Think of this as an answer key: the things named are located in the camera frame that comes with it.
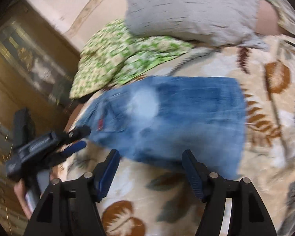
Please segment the left hand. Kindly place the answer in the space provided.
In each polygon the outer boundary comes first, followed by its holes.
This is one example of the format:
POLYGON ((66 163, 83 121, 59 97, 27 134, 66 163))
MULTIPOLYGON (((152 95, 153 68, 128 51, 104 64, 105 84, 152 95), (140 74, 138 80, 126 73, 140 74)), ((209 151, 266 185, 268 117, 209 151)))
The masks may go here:
POLYGON ((26 202, 25 196, 26 196, 26 187, 25 182, 21 179, 19 182, 14 184, 14 193, 17 197, 17 200, 28 220, 31 219, 32 211, 30 210, 30 207, 28 206, 28 203, 26 202))

